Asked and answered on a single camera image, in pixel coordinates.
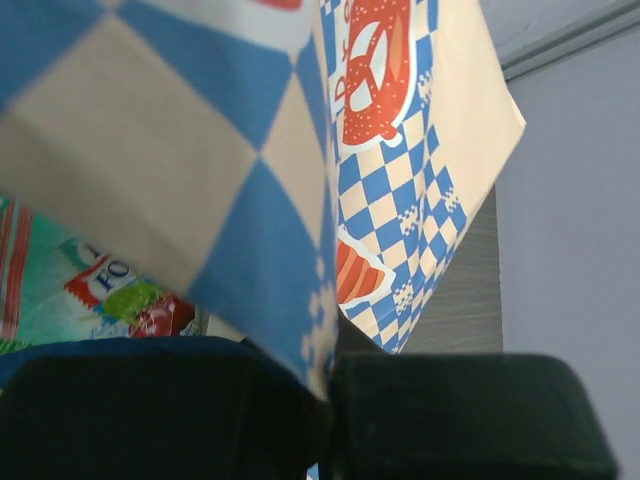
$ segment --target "bread illustration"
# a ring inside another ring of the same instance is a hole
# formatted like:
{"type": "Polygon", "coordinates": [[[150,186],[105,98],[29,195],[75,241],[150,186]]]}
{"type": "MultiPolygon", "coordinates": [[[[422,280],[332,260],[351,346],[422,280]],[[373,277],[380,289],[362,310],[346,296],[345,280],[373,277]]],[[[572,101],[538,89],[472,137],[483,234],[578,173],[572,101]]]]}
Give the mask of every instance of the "bread illustration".
{"type": "Polygon", "coordinates": [[[372,300],[385,287],[390,288],[393,272],[346,231],[340,232],[336,257],[338,304],[353,306],[372,300]]]}

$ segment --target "candy wrapper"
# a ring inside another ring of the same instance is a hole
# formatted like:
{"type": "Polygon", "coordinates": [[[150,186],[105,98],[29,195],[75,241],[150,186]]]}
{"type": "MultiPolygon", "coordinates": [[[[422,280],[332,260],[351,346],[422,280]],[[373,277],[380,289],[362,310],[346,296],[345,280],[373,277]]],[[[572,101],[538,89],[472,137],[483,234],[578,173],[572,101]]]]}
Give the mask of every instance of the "candy wrapper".
{"type": "Polygon", "coordinates": [[[0,188],[320,398],[336,292],[400,348],[523,128],[475,0],[4,0],[0,62],[0,188]]]}
{"type": "Polygon", "coordinates": [[[0,201],[4,339],[42,344],[199,330],[195,309],[184,300],[61,225],[0,201]]]}

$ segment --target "gray floor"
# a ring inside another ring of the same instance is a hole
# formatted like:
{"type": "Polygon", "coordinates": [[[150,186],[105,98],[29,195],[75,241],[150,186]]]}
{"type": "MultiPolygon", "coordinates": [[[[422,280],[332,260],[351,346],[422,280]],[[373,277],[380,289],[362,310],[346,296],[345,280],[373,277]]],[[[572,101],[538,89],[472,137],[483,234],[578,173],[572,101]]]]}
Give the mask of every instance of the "gray floor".
{"type": "Polygon", "coordinates": [[[502,351],[496,200],[492,191],[404,352],[502,351]]]}

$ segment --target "packaged food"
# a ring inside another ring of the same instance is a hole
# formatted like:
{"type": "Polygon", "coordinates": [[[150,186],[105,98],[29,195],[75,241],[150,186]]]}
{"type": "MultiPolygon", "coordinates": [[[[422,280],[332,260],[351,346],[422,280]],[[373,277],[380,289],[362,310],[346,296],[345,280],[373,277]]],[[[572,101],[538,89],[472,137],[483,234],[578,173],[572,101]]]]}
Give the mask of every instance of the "packaged food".
{"type": "Polygon", "coordinates": [[[1,337],[41,344],[200,332],[192,305],[63,226],[0,199],[1,337]]]}

